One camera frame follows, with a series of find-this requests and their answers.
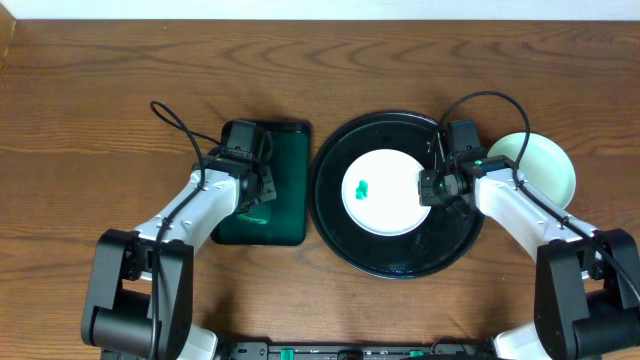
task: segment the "wooden table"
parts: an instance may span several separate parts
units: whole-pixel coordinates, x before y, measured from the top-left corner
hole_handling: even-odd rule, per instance
[[[501,90],[571,156],[569,210],[640,238],[639,34],[637,23],[19,21],[0,75],[0,358],[98,357],[79,331],[96,241],[153,216],[194,162],[152,99],[216,137],[236,118],[308,120],[315,153],[363,113],[440,116]],[[488,145],[523,127],[499,99],[457,115]],[[532,319],[534,278],[493,221],[449,269],[411,281],[352,268],[309,221],[298,247],[205,245],[194,321],[275,342],[482,339]]]

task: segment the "white wall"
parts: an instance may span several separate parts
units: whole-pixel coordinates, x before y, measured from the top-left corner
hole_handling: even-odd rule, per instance
[[[0,0],[16,19],[640,20],[640,0]]]

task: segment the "round black tray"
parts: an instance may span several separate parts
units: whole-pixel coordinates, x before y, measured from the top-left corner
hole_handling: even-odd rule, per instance
[[[410,112],[364,115],[338,129],[318,151],[309,174],[311,218],[331,250],[349,264],[384,278],[426,276],[453,264],[478,236],[484,216],[471,211],[462,200],[432,207],[422,224],[398,236],[362,229],[342,203],[344,174],[351,163],[370,151],[398,150],[425,169],[436,163],[441,166],[438,144],[429,146],[436,139],[437,124]]]

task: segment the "white plate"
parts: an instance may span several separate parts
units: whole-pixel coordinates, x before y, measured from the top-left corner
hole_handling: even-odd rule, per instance
[[[342,203],[361,228],[382,236],[408,233],[420,225],[430,207],[420,206],[418,180],[424,168],[410,155],[382,149],[357,158],[342,179]],[[357,197],[363,181],[367,196]]]
[[[515,161],[524,141],[524,133],[507,135],[498,140],[488,156],[505,155]],[[558,144],[538,134],[531,134],[520,161],[531,184],[562,208],[566,208],[576,192],[576,172],[569,156]]]

